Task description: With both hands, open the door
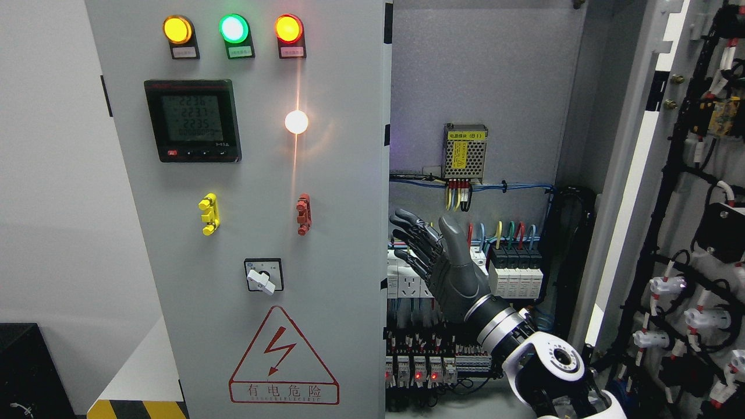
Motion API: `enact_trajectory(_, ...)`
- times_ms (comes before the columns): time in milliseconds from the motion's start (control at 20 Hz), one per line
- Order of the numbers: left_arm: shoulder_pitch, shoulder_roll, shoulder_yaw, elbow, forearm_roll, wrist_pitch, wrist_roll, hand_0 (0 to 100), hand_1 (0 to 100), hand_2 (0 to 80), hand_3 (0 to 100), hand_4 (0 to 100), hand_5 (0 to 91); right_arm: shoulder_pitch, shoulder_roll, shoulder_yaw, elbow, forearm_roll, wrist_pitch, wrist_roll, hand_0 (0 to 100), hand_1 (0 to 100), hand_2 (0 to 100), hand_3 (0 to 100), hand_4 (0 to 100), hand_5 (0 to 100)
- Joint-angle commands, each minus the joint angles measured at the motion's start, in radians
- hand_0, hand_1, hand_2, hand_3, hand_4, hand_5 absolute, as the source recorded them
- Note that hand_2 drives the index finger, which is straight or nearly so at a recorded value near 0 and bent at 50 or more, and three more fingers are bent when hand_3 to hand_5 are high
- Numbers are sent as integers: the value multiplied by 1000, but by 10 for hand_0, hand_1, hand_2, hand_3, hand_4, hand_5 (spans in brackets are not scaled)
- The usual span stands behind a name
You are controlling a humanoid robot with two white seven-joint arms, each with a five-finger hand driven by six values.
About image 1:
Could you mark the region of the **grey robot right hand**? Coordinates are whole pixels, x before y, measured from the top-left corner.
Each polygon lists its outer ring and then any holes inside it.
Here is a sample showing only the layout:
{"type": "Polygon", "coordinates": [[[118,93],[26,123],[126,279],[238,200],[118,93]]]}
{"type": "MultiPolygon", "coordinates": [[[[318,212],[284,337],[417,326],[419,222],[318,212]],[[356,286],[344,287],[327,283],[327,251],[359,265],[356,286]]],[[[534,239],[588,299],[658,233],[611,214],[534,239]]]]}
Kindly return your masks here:
{"type": "Polygon", "coordinates": [[[474,303],[490,293],[486,276],[469,254],[467,235],[455,218],[442,216],[439,231],[412,212],[396,209],[393,236],[410,247],[395,250],[420,278],[449,322],[463,323],[474,303]]]}

